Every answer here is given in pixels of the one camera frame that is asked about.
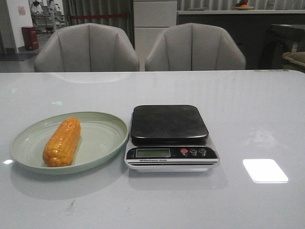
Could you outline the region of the orange corn cob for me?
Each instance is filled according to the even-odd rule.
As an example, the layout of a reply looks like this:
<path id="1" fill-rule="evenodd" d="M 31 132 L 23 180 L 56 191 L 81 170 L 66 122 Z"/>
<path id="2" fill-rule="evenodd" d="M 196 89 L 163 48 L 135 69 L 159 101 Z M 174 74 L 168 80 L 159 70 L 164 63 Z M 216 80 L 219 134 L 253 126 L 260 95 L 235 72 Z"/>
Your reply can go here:
<path id="1" fill-rule="evenodd" d="M 64 120 L 45 145 L 42 158 L 49 167 L 69 166 L 81 136 L 81 125 L 76 117 Z"/>

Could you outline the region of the electronic kitchen scale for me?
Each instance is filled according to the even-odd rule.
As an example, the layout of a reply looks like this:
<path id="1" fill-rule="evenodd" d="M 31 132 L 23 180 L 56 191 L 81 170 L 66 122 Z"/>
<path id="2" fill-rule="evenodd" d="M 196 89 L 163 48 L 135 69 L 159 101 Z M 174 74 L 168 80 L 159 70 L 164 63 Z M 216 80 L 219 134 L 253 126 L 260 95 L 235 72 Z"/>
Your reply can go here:
<path id="1" fill-rule="evenodd" d="M 195 106 L 139 105 L 124 161 L 138 172 L 204 172 L 220 157 Z"/>

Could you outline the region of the right grey upholstered chair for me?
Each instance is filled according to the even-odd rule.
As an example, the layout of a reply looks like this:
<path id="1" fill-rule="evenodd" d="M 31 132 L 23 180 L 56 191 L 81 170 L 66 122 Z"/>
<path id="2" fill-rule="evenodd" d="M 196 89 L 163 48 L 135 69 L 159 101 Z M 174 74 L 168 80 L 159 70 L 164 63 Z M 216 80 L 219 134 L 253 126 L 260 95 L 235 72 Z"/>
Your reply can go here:
<path id="1" fill-rule="evenodd" d="M 145 60 L 146 71 L 244 70 L 246 58 L 223 28 L 186 23 L 167 28 Z"/>

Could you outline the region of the grey upholstered chair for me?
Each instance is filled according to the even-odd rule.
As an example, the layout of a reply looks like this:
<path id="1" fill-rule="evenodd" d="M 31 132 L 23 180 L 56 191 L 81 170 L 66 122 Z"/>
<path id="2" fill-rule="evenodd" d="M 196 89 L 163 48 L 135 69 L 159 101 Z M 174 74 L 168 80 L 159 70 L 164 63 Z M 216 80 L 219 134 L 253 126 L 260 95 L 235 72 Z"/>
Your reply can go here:
<path id="1" fill-rule="evenodd" d="M 244 70 L 246 58 L 223 28 L 186 23 L 167 28 L 145 60 L 146 71 Z"/>
<path id="2" fill-rule="evenodd" d="M 34 61 L 37 73 L 137 72 L 136 52 L 124 30 L 85 23 L 57 30 Z"/>

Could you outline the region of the pale green round plate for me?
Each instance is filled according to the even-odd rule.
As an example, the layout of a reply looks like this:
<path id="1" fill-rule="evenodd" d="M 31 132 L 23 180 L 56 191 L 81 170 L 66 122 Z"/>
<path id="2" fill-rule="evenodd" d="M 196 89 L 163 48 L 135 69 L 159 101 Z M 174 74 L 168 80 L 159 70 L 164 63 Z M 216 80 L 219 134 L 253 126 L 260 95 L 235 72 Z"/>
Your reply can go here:
<path id="1" fill-rule="evenodd" d="M 80 121 L 80 140 L 69 166 L 49 167 L 42 158 L 47 141 L 62 121 L 76 117 Z M 22 131 L 12 142 L 12 157 L 26 169 L 47 175 L 82 172 L 101 165 L 115 156 L 128 140 L 128 126 L 112 115 L 99 112 L 61 114 L 39 121 Z"/>

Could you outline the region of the left grey upholstered chair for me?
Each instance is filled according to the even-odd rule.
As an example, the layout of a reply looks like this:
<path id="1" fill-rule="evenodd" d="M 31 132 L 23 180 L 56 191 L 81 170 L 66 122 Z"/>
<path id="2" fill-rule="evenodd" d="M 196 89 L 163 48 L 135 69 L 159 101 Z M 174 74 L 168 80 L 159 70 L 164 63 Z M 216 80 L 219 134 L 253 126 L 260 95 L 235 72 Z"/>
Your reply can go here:
<path id="1" fill-rule="evenodd" d="M 137 72 L 136 52 L 124 30 L 85 23 L 57 30 L 34 61 L 37 73 Z"/>

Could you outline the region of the white drawer cabinet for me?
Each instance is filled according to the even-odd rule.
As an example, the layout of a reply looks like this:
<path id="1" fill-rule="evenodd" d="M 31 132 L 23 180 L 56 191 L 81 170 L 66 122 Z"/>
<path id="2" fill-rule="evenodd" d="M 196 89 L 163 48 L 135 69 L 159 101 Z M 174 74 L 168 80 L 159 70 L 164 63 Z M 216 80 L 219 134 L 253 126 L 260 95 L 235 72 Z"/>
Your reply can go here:
<path id="1" fill-rule="evenodd" d="M 176 0 L 135 0 L 133 1 L 134 47 L 145 70 L 145 60 L 158 34 L 176 24 Z"/>

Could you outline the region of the dark grey counter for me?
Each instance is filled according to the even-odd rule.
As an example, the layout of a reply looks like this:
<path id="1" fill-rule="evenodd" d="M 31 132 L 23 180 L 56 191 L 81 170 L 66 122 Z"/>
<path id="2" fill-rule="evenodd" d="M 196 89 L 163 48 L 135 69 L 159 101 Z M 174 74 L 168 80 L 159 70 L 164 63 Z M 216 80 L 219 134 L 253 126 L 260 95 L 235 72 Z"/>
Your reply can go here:
<path id="1" fill-rule="evenodd" d="M 200 23 L 228 31 L 246 58 L 247 69 L 259 69 L 266 31 L 272 24 L 303 24 L 304 10 L 179 10 L 177 24 Z"/>

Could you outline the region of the fruit bowl on counter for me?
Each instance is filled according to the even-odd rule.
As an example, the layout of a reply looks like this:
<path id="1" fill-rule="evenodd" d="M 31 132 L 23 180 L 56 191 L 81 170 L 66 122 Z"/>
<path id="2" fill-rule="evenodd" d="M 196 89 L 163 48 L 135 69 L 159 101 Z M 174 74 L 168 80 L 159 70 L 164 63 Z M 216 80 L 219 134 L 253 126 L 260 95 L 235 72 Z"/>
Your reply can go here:
<path id="1" fill-rule="evenodd" d="M 249 0 L 239 0 L 235 6 L 234 9 L 235 10 L 253 10 L 253 6 L 249 6 L 248 5 L 248 1 Z"/>

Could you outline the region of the red bin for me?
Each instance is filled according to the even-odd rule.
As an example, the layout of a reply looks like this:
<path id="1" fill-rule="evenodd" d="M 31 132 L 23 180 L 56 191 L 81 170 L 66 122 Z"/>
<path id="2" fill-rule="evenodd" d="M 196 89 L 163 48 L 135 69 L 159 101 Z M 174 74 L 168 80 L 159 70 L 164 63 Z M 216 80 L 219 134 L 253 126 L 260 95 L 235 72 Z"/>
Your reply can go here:
<path id="1" fill-rule="evenodd" d="M 36 28 L 33 26 L 24 26 L 21 28 L 24 46 L 26 50 L 36 50 L 39 48 Z"/>

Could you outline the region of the dark side table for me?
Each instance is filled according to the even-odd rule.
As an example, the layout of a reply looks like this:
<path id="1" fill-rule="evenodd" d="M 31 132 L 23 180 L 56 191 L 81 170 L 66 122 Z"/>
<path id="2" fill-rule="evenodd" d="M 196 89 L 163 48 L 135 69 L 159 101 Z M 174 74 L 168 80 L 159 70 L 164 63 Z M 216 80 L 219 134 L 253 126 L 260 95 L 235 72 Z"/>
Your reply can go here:
<path id="1" fill-rule="evenodd" d="M 303 24 L 272 24 L 266 31 L 259 69 L 281 69 L 286 52 L 305 50 L 305 26 Z"/>

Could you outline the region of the tan cushion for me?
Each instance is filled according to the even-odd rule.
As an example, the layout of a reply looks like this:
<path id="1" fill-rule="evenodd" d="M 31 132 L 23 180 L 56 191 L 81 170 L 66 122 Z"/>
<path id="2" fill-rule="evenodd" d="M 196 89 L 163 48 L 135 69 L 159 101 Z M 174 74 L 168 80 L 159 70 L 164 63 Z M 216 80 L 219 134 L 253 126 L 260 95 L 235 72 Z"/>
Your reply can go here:
<path id="1" fill-rule="evenodd" d="M 282 57 L 285 60 L 283 69 L 305 72 L 305 52 L 285 52 Z"/>

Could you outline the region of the pink wall notice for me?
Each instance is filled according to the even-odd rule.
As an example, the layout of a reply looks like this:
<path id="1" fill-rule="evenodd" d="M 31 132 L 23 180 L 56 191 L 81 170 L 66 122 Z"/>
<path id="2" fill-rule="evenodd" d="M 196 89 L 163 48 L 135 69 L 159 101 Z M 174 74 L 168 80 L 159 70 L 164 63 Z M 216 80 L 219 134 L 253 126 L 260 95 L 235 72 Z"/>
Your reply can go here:
<path id="1" fill-rule="evenodd" d="M 18 12 L 20 16 L 26 15 L 26 10 L 24 6 L 18 6 Z"/>

